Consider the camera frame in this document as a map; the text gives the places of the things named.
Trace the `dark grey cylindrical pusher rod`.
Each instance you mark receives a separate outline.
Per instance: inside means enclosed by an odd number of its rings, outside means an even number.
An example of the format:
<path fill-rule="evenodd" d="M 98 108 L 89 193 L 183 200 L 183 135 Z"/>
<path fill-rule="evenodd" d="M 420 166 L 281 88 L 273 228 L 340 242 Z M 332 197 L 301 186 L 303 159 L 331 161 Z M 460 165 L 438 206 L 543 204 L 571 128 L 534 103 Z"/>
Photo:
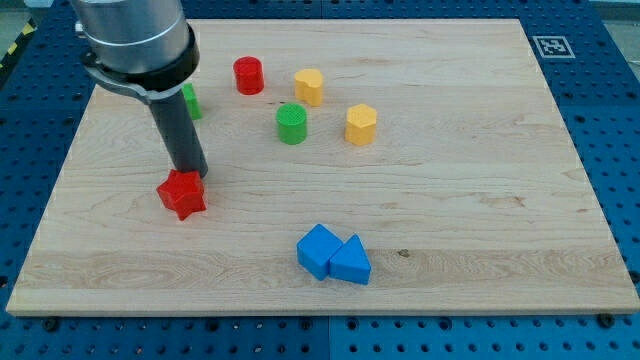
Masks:
<path fill-rule="evenodd" d="M 153 100 L 149 108 L 174 168 L 204 178 L 208 164 L 182 91 Z"/>

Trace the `black flange clamp ring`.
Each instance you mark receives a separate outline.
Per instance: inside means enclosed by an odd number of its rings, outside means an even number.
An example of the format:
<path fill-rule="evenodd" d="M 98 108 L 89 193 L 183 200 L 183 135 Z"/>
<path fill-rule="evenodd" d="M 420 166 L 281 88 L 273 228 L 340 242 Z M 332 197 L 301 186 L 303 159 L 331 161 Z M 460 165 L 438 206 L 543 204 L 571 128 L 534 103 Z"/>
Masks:
<path fill-rule="evenodd" d="M 150 104 L 174 88 L 180 90 L 185 82 L 197 69 L 200 52 L 195 33 L 187 25 L 189 42 L 185 50 L 168 65 L 153 71 L 129 74 L 117 72 L 103 65 L 93 51 L 81 56 L 81 63 L 90 77 L 102 88 L 113 93 L 132 97 L 144 104 Z"/>

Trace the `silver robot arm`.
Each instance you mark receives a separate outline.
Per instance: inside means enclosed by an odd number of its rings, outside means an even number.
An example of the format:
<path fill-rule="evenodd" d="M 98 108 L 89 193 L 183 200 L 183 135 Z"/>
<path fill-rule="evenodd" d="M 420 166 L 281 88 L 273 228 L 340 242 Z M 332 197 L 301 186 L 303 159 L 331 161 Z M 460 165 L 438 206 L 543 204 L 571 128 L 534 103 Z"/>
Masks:
<path fill-rule="evenodd" d="M 206 157 L 183 95 L 200 60 L 179 0 L 72 0 L 94 81 L 149 107 L 174 168 L 205 177 Z"/>

